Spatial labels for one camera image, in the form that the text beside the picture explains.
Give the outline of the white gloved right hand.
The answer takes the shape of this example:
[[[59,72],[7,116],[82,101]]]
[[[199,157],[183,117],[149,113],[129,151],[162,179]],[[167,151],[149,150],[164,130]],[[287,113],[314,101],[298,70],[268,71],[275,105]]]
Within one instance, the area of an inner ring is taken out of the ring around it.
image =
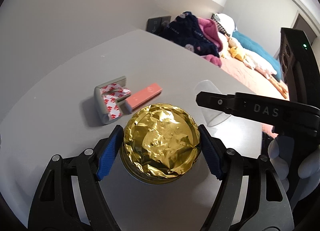
[[[294,140],[291,137],[280,135],[273,139],[268,146],[268,156],[285,191],[288,191],[290,187],[287,177],[290,172],[293,147]],[[308,183],[303,187],[299,198],[299,200],[302,200],[319,185],[319,146],[315,152],[302,161],[298,167],[297,174],[302,180],[308,179]]]

